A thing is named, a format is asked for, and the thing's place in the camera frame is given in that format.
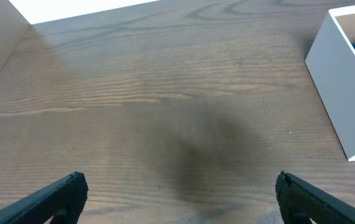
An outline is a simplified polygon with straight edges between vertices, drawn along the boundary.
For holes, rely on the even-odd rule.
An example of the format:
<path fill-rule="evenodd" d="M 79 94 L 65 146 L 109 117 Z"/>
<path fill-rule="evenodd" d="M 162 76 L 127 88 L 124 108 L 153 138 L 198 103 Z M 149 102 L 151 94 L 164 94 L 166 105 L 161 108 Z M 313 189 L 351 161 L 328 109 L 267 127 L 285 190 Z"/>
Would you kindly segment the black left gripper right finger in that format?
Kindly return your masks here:
<path fill-rule="evenodd" d="M 355 223 L 355 208 L 299 177 L 280 172 L 275 184 L 284 223 Z"/>

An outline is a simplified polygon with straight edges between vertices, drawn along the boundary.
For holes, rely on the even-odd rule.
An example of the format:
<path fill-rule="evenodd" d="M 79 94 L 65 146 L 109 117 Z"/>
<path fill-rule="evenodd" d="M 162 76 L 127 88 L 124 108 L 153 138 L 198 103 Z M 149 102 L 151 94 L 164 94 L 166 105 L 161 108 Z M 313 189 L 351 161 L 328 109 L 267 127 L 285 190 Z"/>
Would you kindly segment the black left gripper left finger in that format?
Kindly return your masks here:
<path fill-rule="evenodd" d="M 0 224 L 77 223 L 88 198 L 81 172 L 73 172 L 0 210 Z"/>

